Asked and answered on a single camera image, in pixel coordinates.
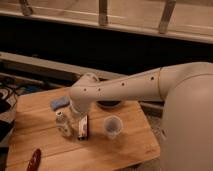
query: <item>white container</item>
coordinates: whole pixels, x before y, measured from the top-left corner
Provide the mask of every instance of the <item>white container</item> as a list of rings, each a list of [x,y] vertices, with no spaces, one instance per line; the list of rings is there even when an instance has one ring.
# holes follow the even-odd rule
[[[63,137],[71,137],[73,135],[68,117],[60,111],[56,112],[56,127]]]
[[[109,139],[115,139],[123,129],[122,120],[115,116],[108,116],[104,119],[103,123],[104,133]]]

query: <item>plastic cup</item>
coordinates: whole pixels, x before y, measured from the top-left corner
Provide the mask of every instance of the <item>plastic cup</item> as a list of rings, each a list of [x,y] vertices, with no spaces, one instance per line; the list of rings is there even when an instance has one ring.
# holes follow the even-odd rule
[[[122,120],[115,116],[108,116],[104,119],[104,133],[109,139],[115,139],[123,129]]]

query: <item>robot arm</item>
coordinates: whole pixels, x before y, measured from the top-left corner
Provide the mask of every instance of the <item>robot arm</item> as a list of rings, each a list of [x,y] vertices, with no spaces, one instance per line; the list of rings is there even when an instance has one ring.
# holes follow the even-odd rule
[[[99,82],[87,73],[70,88],[74,113],[86,114],[93,101],[163,101],[169,90],[184,79],[205,73],[208,63],[189,63],[157,68],[139,74]]]
[[[161,171],[213,170],[213,64],[188,63],[99,82],[85,74],[70,88],[74,113],[92,101],[165,100]]]

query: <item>wooden cutting board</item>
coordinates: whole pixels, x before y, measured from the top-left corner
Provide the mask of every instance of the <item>wooden cutting board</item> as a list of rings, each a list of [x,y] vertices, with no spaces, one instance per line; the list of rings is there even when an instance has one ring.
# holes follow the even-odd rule
[[[159,157],[160,147],[150,125],[136,101],[125,101],[114,109],[101,109],[96,103],[89,113],[89,140],[75,136],[63,138],[55,126],[55,112],[50,101],[68,96],[69,89],[20,96],[15,129],[11,137],[7,171],[26,170],[36,148],[42,151],[39,170],[115,170]],[[70,116],[77,132],[76,119],[69,107],[61,109]],[[119,116],[124,124],[122,133],[109,140],[103,133],[103,119]]]

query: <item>white bottle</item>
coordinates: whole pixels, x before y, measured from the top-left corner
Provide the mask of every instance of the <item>white bottle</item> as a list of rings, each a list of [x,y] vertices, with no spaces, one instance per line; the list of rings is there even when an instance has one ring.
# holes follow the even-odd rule
[[[70,126],[69,119],[60,111],[56,112],[56,127],[62,136],[70,137],[72,135],[72,128]]]

